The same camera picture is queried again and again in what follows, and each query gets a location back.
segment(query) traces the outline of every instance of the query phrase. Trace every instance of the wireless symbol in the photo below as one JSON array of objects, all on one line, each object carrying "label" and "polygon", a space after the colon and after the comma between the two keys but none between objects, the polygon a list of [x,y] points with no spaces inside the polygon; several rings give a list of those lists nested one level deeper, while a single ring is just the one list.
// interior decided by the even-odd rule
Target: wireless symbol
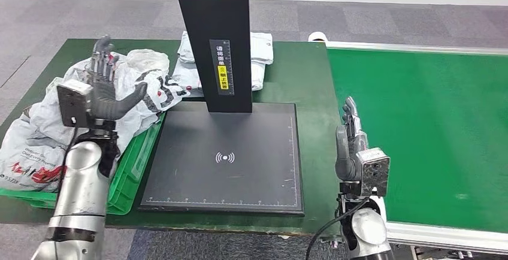
[{"label": "wireless symbol", "polygon": [[215,155],[215,162],[220,163],[222,161],[228,161],[229,163],[235,162],[235,153],[230,153],[228,155],[223,155],[221,152],[217,152]]}]

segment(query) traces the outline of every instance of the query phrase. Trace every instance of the yellow label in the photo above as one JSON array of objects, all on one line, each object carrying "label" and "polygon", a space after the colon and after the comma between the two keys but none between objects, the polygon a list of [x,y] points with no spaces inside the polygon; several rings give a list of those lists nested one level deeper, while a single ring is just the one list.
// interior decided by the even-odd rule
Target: yellow label
[{"label": "yellow label", "polygon": [[229,89],[228,73],[225,65],[218,65],[217,70],[219,72],[219,86],[222,90]]}]

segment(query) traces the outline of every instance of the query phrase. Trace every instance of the silver robotic arm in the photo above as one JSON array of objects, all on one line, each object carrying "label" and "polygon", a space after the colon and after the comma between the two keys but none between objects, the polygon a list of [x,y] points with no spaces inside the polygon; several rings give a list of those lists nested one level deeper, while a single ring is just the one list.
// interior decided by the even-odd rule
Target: silver robotic arm
[{"label": "silver robotic arm", "polygon": [[336,135],[335,171],[342,180],[336,217],[343,217],[341,234],[349,259],[393,260],[382,198],[386,195],[390,158],[379,148],[368,148],[353,98],[346,98],[343,110],[344,125],[337,127]]},{"label": "silver robotic arm", "polygon": [[65,126],[89,128],[68,151],[55,213],[32,260],[101,259],[106,202],[115,171],[115,120],[146,94],[146,83],[121,101],[115,99],[114,67],[109,37],[93,48],[87,83],[70,80],[57,87]]}]

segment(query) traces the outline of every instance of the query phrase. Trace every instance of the plastic bag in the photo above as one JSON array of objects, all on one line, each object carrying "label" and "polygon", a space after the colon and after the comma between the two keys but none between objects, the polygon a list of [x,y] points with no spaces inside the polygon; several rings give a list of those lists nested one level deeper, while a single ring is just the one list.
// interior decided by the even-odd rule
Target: plastic bag
[{"label": "plastic bag", "polygon": [[[143,101],[117,121],[117,145],[123,153],[133,136],[158,120],[157,113],[175,106],[188,93],[169,77],[167,55],[153,50],[133,50],[127,56],[119,56],[114,79],[117,99],[134,91],[136,83],[148,84]],[[65,149],[73,133],[73,128],[62,123],[56,86],[69,79],[85,81],[89,64],[90,59],[80,61],[63,78],[55,78],[46,88],[44,99],[11,124],[0,148],[0,188],[56,189]],[[86,131],[80,128],[78,135]]]}]

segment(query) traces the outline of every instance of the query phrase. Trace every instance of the black scanning pad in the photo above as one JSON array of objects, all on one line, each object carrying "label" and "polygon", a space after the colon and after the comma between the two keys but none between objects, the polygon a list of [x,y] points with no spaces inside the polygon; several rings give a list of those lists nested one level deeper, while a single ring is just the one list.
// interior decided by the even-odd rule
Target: black scanning pad
[{"label": "black scanning pad", "polygon": [[167,112],[141,210],[304,214],[294,104]]}]

